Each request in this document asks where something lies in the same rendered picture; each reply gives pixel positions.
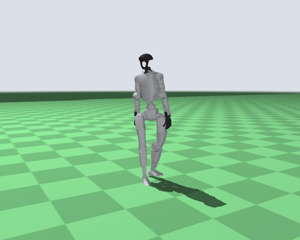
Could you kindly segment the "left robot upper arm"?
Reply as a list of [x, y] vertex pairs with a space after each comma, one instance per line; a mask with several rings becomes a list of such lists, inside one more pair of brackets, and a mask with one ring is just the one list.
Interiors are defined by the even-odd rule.
[[165, 84], [164, 84], [164, 76], [161, 72], [155, 72], [152, 74], [154, 80], [157, 82], [160, 93], [158, 93], [160, 99], [165, 98]]

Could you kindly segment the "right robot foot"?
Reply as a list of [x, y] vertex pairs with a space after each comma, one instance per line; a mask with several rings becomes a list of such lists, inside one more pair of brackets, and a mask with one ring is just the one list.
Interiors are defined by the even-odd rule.
[[146, 178], [146, 176], [144, 175], [144, 178], [143, 178], [143, 175], [142, 175], [142, 183], [145, 185], [145, 186], [150, 186], [150, 181], [148, 179], [148, 177]]

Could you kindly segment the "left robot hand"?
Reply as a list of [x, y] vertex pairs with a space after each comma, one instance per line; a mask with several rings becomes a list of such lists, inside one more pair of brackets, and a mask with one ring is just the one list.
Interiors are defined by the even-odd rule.
[[168, 128], [170, 128], [172, 126], [171, 118], [170, 118], [171, 115], [168, 115], [168, 113], [165, 111], [164, 116], [166, 117], [166, 119], [165, 119], [165, 123], [164, 123], [163, 127], [166, 125], [165, 129], [167, 130]]

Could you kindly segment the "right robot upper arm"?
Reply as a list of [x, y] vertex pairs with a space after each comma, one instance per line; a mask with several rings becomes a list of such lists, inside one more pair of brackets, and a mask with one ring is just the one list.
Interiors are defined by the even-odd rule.
[[139, 85], [139, 75], [136, 75], [134, 78], [135, 81], [135, 93], [132, 95], [132, 97], [136, 100], [141, 98], [141, 90], [140, 90], [140, 85]]

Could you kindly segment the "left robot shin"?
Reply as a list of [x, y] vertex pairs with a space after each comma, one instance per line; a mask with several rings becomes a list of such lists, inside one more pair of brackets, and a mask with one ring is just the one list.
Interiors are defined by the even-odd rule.
[[157, 164], [160, 160], [161, 157], [161, 153], [162, 153], [162, 147], [158, 150], [158, 151], [151, 151], [151, 168], [150, 171], [154, 171], [154, 169], [156, 169]]

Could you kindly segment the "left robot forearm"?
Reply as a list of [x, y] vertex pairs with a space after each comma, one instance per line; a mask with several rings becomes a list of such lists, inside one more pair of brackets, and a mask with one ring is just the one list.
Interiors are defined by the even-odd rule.
[[167, 112], [167, 115], [169, 116], [171, 114], [171, 111], [170, 111], [170, 107], [169, 107], [169, 103], [168, 103], [168, 97], [167, 97], [166, 92], [164, 92], [164, 96], [165, 96], [165, 98], [162, 99], [161, 102], [162, 102], [162, 105], [163, 105], [164, 113]]

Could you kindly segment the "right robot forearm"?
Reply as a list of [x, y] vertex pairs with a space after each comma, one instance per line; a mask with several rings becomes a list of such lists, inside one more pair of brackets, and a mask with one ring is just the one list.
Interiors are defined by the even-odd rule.
[[140, 100], [139, 99], [134, 99], [134, 113], [137, 112], [137, 114], [140, 113]]

